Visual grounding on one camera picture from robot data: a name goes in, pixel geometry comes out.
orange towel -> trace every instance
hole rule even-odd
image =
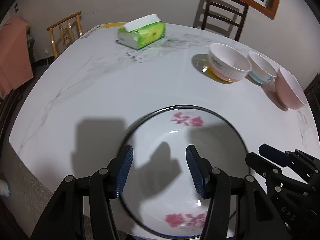
[[[33,78],[27,46],[27,24],[11,17],[0,30],[0,96]]]

chair backrest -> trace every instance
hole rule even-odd
[[[236,37],[235,37],[235,41],[239,41],[239,38],[240,38],[240,35],[241,35],[241,32],[242,32],[242,28],[243,28],[243,25],[244,25],[244,21],[245,21],[245,18],[247,16],[247,12],[248,12],[248,4],[246,4],[245,2],[242,2],[240,0],[231,0],[235,3],[238,3],[242,6],[244,6],[244,9],[243,9],[243,12],[240,13],[236,10],[233,10],[227,6],[224,6],[224,5],[221,5],[221,4],[218,4],[218,3],[215,3],[215,2],[212,2],[211,0],[207,0],[207,5],[205,7],[205,11],[204,11],[204,18],[203,18],[203,22],[202,22],[202,26],[201,26],[201,29],[204,30],[205,29],[205,26],[206,26],[206,23],[207,23],[207,17],[213,17],[213,18],[216,18],[218,20],[221,20],[221,21],[224,21],[226,23],[229,23],[231,25],[234,25],[236,27],[238,27],[238,31],[236,33]],[[230,19],[227,19],[227,18],[224,18],[224,17],[221,17],[221,16],[218,16],[218,15],[215,15],[215,14],[212,14],[212,13],[209,13],[209,7],[210,5],[213,5],[215,7],[218,7],[218,8],[221,8],[221,9],[224,9],[226,11],[229,11],[229,12],[232,12],[236,15],[239,15],[241,17],[241,21],[240,23],[236,23],[236,22],[233,22],[231,21]]]
[[[47,31],[50,31],[51,46],[52,46],[53,55],[54,55],[55,59],[59,56],[59,53],[57,51],[56,44],[55,44],[55,41],[54,41],[53,28],[59,25],[61,41],[62,41],[64,49],[66,49],[67,48],[67,44],[66,44],[67,40],[71,40],[71,42],[75,41],[75,38],[74,38],[72,30],[71,30],[71,24],[70,24],[70,21],[69,21],[70,19],[76,18],[76,21],[75,21],[76,22],[76,28],[77,28],[77,30],[79,32],[79,36],[80,37],[82,36],[80,15],[81,15],[81,12],[77,12],[77,13],[75,13],[73,15],[70,15],[70,16],[68,16],[68,17],[56,22],[55,24],[52,24],[51,26],[49,26],[47,28]],[[62,24],[64,22],[67,22],[67,27],[66,28],[62,27]]]

power cord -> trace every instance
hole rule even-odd
[[[47,69],[48,69],[49,68],[49,59],[48,59],[49,51],[47,49],[45,49],[44,52],[45,52],[46,58],[47,58]]]

white bowl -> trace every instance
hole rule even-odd
[[[263,56],[250,51],[249,60],[252,65],[252,70],[249,72],[249,75],[255,82],[268,84],[272,80],[275,80],[277,72]]]
[[[132,145],[134,158],[121,202],[141,227],[165,238],[199,236],[210,202],[196,193],[186,161],[188,145],[194,144],[201,157],[230,176],[243,178],[249,173],[247,150],[237,131],[204,108],[158,110],[126,138],[123,145]],[[231,203],[233,212],[236,198]]]
[[[236,82],[252,70],[251,63],[236,49],[220,43],[210,45],[208,61],[211,71],[219,78]]]

tissue pack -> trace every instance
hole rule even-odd
[[[133,49],[141,49],[165,36],[165,23],[151,14],[118,29],[118,42]]]

